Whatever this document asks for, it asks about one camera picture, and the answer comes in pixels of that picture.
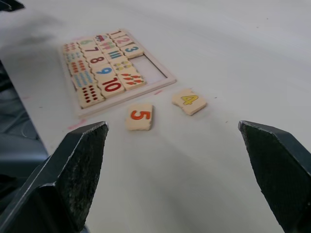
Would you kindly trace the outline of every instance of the red number 7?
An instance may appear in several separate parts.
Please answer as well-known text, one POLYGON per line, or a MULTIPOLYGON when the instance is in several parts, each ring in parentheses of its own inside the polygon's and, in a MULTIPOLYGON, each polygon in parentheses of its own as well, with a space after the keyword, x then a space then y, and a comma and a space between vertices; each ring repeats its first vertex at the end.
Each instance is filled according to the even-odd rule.
POLYGON ((88 52, 88 51, 98 51, 99 50, 98 47, 94 47, 94 48, 95 48, 94 50, 85 50, 85 51, 88 52))
POLYGON ((144 116, 146 116, 146 119, 149 120, 150 119, 150 112, 145 112, 145 111, 141 111, 140 112, 140 116, 135 116, 135 113, 137 111, 132 111, 131 113, 131 118, 134 120, 141 120, 143 119, 144 116))

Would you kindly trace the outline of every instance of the white table surface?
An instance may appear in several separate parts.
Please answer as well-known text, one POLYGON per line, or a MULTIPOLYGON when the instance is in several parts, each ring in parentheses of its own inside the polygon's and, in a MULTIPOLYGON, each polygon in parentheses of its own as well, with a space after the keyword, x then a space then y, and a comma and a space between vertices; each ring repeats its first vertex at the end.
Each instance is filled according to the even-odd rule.
POLYGON ((0 59, 52 154, 79 125, 109 123, 92 233, 281 233, 256 183, 239 120, 311 129, 310 0, 24 0, 0 14, 0 59), (77 119, 56 48, 82 35, 128 29, 178 82, 77 119), (190 87, 208 107, 171 104, 190 87), (155 106, 149 132, 127 132, 126 108, 155 106))

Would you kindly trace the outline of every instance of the blue number 9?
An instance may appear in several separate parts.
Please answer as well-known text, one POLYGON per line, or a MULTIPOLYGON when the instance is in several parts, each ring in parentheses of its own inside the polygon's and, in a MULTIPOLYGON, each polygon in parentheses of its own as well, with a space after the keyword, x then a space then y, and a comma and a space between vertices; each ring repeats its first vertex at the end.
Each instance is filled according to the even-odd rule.
POLYGON ((99 72, 96 72, 97 74, 109 74, 110 72, 112 71, 112 68, 105 68, 105 69, 102 69, 101 71, 99 72))
POLYGON ((133 47, 132 49, 125 49, 126 52, 133 52, 135 50, 138 50, 139 48, 138 47, 133 47))

